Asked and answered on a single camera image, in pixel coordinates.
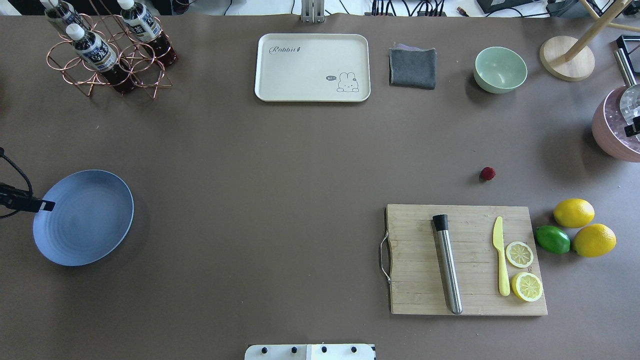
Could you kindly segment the blue plate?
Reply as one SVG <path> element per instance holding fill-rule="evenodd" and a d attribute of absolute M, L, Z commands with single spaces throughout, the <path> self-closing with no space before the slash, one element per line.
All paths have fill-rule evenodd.
<path fill-rule="evenodd" d="M 58 265 L 82 266 L 109 255 L 134 219 L 130 187 L 106 170 L 68 175 L 45 199 L 55 203 L 54 209 L 35 214 L 32 232 L 39 252 Z"/>

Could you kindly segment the red strawberry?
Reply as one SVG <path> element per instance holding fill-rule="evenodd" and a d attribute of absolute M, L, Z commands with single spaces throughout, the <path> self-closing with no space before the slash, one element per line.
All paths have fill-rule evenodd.
<path fill-rule="evenodd" d="M 480 171 L 478 177 L 483 182 L 489 182 L 489 181 L 493 180 L 496 177 L 496 169 L 494 169 L 493 167 L 490 167 L 490 166 L 484 167 Z"/>

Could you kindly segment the pink bowl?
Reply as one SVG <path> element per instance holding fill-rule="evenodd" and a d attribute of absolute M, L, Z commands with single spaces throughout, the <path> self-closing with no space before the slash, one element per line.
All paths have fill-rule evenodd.
<path fill-rule="evenodd" d="M 625 86 L 613 89 L 598 105 L 592 117 L 591 131 L 598 146 L 621 161 L 640 162 L 639 137 L 627 137 L 624 128 L 626 119 L 622 116 L 619 102 Z"/>

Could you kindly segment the metal ice scoop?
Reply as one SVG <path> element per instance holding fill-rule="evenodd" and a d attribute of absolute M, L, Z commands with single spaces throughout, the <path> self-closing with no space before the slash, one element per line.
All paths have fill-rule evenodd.
<path fill-rule="evenodd" d="M 640 118 L 640 85 L 633 75 L 624 50 L 617 48 L 614 56 L 626 85 L 626 90 L 622 92 L 619 101 L 619 109 L 627 125 L 630 125 L 633 123 L 633 118 Z"/>

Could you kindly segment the wooden cup stand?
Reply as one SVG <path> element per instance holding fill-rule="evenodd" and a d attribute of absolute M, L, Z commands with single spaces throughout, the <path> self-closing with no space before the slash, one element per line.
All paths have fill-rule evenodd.
<path fill-rule="evenodd" d="M 615 0 L 601 16 L 590 9 L 587 1 L 581 0 L 580 3 L 594 20 L 585 34 L 578 39 L 565 35 L 555 36 L 547 39 L 539 49 L 542 66 L 551 75 L 567 82 L 582 81 L 592 74 L 595 69 L 595 56 L 588 44 L 605 27 L 636 34 L 640 32 L 638 26 L 613 22 L 616 16 L 631 4 L 631 0 Z"/>

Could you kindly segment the yellow lemon far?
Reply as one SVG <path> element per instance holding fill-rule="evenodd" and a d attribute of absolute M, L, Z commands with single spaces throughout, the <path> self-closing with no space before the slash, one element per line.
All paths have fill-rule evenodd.
<path fill-rule="evenodd" d="M 562 227 L 582 228 L 595 218 L 595 208 L 585 199 L 569 198 L 555 206 L 553 217 Z"/>

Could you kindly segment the yellow lemon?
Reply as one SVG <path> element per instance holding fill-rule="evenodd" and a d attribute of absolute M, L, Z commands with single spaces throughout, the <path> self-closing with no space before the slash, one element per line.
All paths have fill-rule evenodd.
<path fill-rule="evenodd" d="M 617 236 L 608 226 L 596 223 L 581 228 L 573 239 L 573 250 L 580 256 L 595 258 L 606 255 L 617 245 Z"/>
<path fill-rule="evenodd" d="M 569 198 L 555 206 L 553 217 L 562 227 L 582 228 L 595 218 L 595 208 L 585 199 Z"/>

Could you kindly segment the yellow lemon near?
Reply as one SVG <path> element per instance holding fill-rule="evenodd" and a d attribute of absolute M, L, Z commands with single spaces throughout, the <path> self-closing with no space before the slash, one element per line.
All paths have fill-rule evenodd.
<path fill-rule="evenodd" d="M 595 258 L 606 255 L 617 245 L 617 236 L 608 226 L 596 223 L 581 228 L 573 239 L 573 250 L 580 256 Z"/>

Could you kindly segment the green lime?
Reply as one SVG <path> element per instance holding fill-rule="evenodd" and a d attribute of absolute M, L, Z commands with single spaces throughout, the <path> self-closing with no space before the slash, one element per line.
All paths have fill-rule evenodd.
<path fill-rule="evenodd" d="M 569 235 L 553 225 L 543 225 L 535 230 L 535 241 L 546 251 L 563 255 L 570 251 Z"/>

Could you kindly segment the green bowl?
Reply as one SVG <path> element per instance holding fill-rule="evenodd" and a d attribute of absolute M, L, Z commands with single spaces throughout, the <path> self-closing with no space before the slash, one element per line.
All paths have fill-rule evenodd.
<path fill-rule="evenodd" d="M 477 54 L 473 77 L 484 91 L 505 94 L 526 81 L 528 68 L 515 51 L 505 47 L 488 47 Z"/>

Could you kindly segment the dark drink bottle front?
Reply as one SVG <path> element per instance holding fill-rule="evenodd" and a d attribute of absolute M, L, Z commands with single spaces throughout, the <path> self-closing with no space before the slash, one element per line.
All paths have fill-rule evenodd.
<path fill-rule="evenodd" d="M 68 25 L 66 33 L 75 52 L 97 71 L 112 89 L 126 94 L 137 88 L 130 66 L 100 35 L 91 30 L 84 30 L 77 23 Z"/>

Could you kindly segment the dark drink bottle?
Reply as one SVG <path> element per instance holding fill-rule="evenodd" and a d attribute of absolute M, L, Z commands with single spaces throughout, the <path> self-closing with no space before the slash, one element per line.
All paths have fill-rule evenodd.
<path fill-rule="evenodd" d="M 66 29 L 68 25 L 77 24 L 85 31 L 91 27 L 85 18 L 78 13 L 71 3 L 64 0 L 40 0 L 45 8 L 46 20 L 63 37 L 68 37 Z"/>
<path fill-rule="evenodd" d="M 77 23 L 68 25 L 66 33 L 75 52 L 97 71 L 112 89 L 126 94 L 137 88 L 130 66 L 100 35 L 91 30 L 84 30 Z"/>
<path fill-rule="evenodd" d="M 149 56 L 165 67 L 174 64 L 178 54 L 147 6 L 135 0 L 119 0 L 118 4 L 123 22 L 138 42 L 146 44 L 144 48 Z"/>

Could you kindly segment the lemon half upper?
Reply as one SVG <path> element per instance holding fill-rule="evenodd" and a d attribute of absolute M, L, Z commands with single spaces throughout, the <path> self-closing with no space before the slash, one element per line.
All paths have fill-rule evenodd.
<path fill-rule="evenodd" d="M 525 269 L 534 262 L 533 249 L 521 241 L 514 241 L 506 246 L 506 260 L 514 267 Z"/>

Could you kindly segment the lemon half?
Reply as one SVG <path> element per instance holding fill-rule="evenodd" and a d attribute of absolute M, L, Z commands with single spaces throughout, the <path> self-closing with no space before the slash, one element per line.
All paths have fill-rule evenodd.
<path fill-rule="evenodd" d="M 525 269 L 534 262 L 533 249 L 521 241 L 514 241 L 506 246 L 506 260 L 514 267 Z"/>
<path fill-rule="evenodd" d="M 520 300 L 535 302 L 542 298 L 543 283 L 531 272 L 519 272 L 510 280 L 510 287 Z"/>

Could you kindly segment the yellow plastic knife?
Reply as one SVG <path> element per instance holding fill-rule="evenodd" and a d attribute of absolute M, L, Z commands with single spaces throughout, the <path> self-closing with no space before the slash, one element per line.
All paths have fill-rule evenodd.
<path fill-rule="evenodd" d="M 508 271 L 506 269 L 506 256 L 505 256 L 505 239 L 503 234 L 503 217 L 498 216 L 494 221 L 492 244 L 497 252 L 497 266 L 498 266 L 498 291 L 501 296 L 509 296 L 511 293 Z"/>

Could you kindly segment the lemon half lower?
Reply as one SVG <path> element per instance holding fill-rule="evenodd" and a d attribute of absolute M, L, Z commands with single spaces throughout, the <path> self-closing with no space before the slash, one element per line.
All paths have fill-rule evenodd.
<path fill-rule="evenodd" d="M 510 280 L 510 287 L 520 300 L 535 302 L 542 298 L 543 283 L 531 272 L 519 272 Z"/>

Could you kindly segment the dark drink bottle back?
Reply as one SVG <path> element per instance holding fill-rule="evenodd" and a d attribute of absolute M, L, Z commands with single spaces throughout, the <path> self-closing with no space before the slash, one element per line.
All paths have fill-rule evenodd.
<path fill-rule="evenodd" d="M 68 37 L 66 29 L 68 25 L 77 24 L 85 31 L 91 27 L 85 18 L 78 13 L 71 3 L 64 0 L 40 0 L 45 8 L 46 20 L 63 37 Z"/>

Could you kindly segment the steel muddler black cap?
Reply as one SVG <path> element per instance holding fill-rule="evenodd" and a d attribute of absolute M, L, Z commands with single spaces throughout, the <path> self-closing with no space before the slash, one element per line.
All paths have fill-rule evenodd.
<path fill-rule="evenodd" d="M 448 309 L 454 315 L 463 313 L 462 297 L 458 284 L 454 251 L 450 236 L 448 215 L 437 214 L 432 217 L 439 243 L 439 255 L 442 262 L 442 276 L 444 280 L 445 300 Z"/>

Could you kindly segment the dark drink bottle middle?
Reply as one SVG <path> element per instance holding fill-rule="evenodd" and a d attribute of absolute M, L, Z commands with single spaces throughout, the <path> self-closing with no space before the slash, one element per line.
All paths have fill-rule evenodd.
<path fill-rule="evenodd" d="M 119 0 L 118 4 L 123 22 L 138 42 L 146 44 L 144 48 L 149 56 L 165 67 L 174 64 L 178 54 L 147 6 L 135 0 Z"/>

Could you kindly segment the grey folded cloth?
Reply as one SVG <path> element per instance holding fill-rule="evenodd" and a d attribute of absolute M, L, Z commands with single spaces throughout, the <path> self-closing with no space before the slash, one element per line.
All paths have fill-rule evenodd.
<path fill-rule="evenodd" d="M 438 52 L 435 48 L 402 43 L 389 48 L 390 84 L 434 90 L 437 84 Z"/>

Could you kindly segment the wooden cutting board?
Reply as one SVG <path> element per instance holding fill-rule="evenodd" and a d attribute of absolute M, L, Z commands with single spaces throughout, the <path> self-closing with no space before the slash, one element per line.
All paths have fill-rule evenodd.
<path fill-rule="evenodd" d="M 544 297 L 523 301 L 499 292 L 499 258 L 492 240 L 498 217 L 503 219 L 505 245 L 522 242 L 532 249 L 532 264 L 524 271 L 542 275 L 527 207 L 389 203 L 385 214 L 392 314 L 451 315 L 435 215 L 448 217 L 464 316 L 547 314 Z"/>

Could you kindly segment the white pillar with base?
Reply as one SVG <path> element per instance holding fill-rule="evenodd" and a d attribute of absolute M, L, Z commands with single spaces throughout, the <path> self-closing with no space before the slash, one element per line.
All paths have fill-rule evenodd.
<path fill-rule="evenodd" d="M 375 360 L 374 344 L 254 344 L 247 347 L 245 360 Z"/>

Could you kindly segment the cream rabbit tray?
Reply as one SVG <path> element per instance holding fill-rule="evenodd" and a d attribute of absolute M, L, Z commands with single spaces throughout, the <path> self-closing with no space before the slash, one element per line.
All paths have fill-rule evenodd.
<path fill-rule="evenodd" d="M 360 34 L 268 33 L 257 46 L 254 94 L 271 102 L 362 102 L 371 94 Z"/>

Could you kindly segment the aluminium frame post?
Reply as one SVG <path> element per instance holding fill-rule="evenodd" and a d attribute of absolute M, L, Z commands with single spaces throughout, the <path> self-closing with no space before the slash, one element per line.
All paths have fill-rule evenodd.
<path fill-rule="evenodd" d="M 300 0 L 301 22 L 307 24 L 320 24 L 325 22 L 324 0 Z"/>

